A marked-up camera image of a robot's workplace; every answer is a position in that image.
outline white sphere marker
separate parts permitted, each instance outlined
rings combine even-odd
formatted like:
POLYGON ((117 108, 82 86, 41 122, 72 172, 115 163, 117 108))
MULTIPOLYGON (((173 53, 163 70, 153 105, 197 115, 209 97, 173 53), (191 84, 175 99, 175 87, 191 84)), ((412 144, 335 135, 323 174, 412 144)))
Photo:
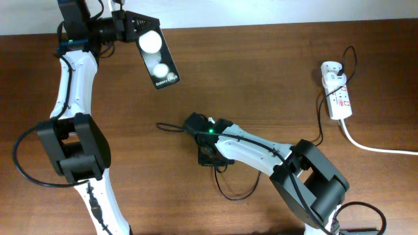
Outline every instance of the white sphere marker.
POLYGON ((159 63, 152 71, 157 78, 164 78, 170 71, 166 64, 159 63))
POLYGON ((163 41, 161 40, 161 37, 154 30, 151 30, 139 37, 139 46, 146 53, 157 53, 161 49, 162 45, 163 41))

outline white power strip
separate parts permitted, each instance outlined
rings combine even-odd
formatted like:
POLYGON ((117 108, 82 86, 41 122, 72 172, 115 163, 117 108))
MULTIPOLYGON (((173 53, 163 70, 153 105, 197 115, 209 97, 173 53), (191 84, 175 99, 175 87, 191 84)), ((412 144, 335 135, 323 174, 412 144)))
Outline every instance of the white power strip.
POLYGON ((321 65, 322 72, 322 84, 325 88, 325 94, 328 95, 332 93, 339 87, 338 91, 327 97, 328 109, 330 118, 333 120, 338 120, 339 124, 342 126, 344 134, 346 134, 347 139, 354 144, 355 146, 365 149, 368 151, 376 151, 380 153, 397 153, 397 154, 408 154, 408 155, 418 155, 418 152, 413 151, 402 151, 402 150, 390 150, 390 149, 377 149, 363 146, 357 143, 348 133, 345 118, 348 118, 353 114, 351 111, 351 103, 348 97, 347 91, 347 76, 342 74, 338 76, 338 71, 342 68, 342 65, 339 62, 327 61, 321 65))
POLYGON ((347 86, 345 86, 347 76, 346 74, 342 74, 341 76, 337 75, 341 68, 342 65, 339 62, 333 61, 327 61, 321 65, 322 85, 325 88, 326 95, 343 86, 327 97, 329 114, 333 120, 348 118, 353 114, 347 86))

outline wood grain surface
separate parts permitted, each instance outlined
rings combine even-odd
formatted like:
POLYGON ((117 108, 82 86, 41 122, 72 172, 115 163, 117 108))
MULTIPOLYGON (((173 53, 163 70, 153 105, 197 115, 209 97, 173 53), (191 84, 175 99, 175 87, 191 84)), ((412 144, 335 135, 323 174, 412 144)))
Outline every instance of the wood grain surface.
MULTIPOLYGON (((322 61, 340 61, 346 46, 359 66, 349 84, 354 139, 377 148, 417 149, 418 20, 302 23, 164 30, 182 81, 157 91, 134 44, 116 43, 93 85, 92 115, 112 150, 110 176, 134 234, 277 234, 303 230, 264 175, 253 196, 225 200, 211 168, 197 164, 185 134, 158 131, 155 122, 181 125, 192 112, 226 118, 250 133, 296 144, 318 135, 315 100, 322 61)), ((49 117, 60 66, 55 35, 0 37, 0 234, 95 234, 74 189, 33 185, 10 156, 17 137, 49 117)), ((347 73, 353 60, 347 56, 347 73)), ((380 208, 387 234, 418 234, 418 158, 356 148, 322 110, 321 151, 349 180, 346 202, 380 208)), ((35 178, 55 175, 39 139, 19 149, 35 178)), ((236 163, 220 177, 228 195, 246 193, 257 171, 236 163)), ((363 208, 341 214, 343 228, 379 227, 363 208)))

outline black bracket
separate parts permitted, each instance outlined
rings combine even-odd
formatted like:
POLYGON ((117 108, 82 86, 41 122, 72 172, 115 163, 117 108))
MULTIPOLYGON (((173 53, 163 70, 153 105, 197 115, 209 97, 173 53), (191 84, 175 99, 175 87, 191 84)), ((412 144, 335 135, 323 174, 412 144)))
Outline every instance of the black bracket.
POLYGON ((93 177, 101 180, 103 171, 110 167, 109 144, 89 114, 42 123, 38 136, 54 170, 69 183, 93 177), (76 134, 79 142, 64 143, 71 134, 76 134))
POLYGON ((201 166, 227 166, 235 163, 222 156, 216 150, 215 143, 219 137, 215 135, 199 135, 199 131, 207 132, 209 129, 215 133, 222 133, 227 127, 232 126, 232 121, 219 119, 215 124, 209 122, 206 117, 193 112, 183 124, 185 132, 192 136, 198 145, 197 162, 201 166))
MULTIPOLYGON (((348 181, 313 143, 301 140, 296 146, 291 147, 291 150, 292 154, 286 161, 292 172, 309 168, 313 170, 304 183, 296 176, 295 179, 307 205, 314 212, 316 219, 325 226, 332 211, 344 200, 349 189, 348 181)), ((274 168, 270 180, 293 213, 306 224, 317 228, 303 208, 283 165, 274 168)))

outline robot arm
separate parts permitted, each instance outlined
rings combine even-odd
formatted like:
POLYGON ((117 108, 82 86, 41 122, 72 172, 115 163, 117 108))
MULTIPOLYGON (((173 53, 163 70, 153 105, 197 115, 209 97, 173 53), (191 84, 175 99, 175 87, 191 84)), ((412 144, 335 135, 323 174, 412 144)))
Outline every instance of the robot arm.
MULTIPOLYGON (((214 122, 212 118, 206 120, 196 113, 186 119, 183 128, 199 145, 199 164, 226 166, 234 161, 246 163, 269 176, 288 207, 307 227, 330 228, 329 218, 344 200, 349 184, 311 142, 301 140, 295 146, 271 142, 247 133, 232 121, 219 119, 214 122), (315 219, 306 212, 287 169, 276 154, 289 165, 302 199, 315 219), (297 176, 309 168, 313 173, 302 183, 297 176)), ((323 234, 319 229, 313 231, 323 234)))
POLYGON ((37 131, 56 173, 69 183, 87 181, 74 188, 85 202, 97 234, 128 235, 131 228, 110 184, 110 147, 91 117, 91 91, 101 44, 136 42, 156 89, 175 84, 180 77, 159 20, 122 10, 123 0, 109 0, 108 4, 112 17, 100 18, 98 14, 90 18, 84 0, 58 0, 64 17, 59 29, 63 26, 67 31, 66 40, 59 33, 61 81, 51 120, 38 124, 37 131), (70 136, 79 141, 66 142, 70 136))

